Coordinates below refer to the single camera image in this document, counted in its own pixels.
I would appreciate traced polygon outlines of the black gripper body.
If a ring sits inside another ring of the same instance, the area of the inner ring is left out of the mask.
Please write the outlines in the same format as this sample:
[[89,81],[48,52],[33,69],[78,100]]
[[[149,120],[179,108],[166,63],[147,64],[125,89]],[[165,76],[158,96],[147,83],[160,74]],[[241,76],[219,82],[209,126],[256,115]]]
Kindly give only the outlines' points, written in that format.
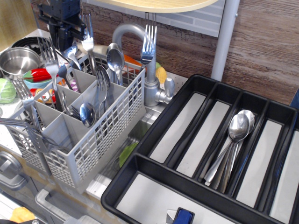
[[73,27],[73,35],[83,35],[86,25],[79,18],[81,1],[79,0],[43,0],[37,4],[39,19],[58,27]]

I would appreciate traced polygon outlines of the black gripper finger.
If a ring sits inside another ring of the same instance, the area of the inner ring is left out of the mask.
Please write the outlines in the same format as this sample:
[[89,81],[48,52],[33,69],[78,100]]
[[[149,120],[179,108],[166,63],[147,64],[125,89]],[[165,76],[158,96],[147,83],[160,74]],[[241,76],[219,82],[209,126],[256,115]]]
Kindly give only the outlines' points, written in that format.
[[58,46],[58,27],[53,25],[53,24],[49,24],[49,32],[50,32],[50,36],[52,39],[52,42],[54,44],[55,47]]
[[75,33],[73,27],[60,27],[58,30],[58,48],[60,51],[65,51],[73,44]]

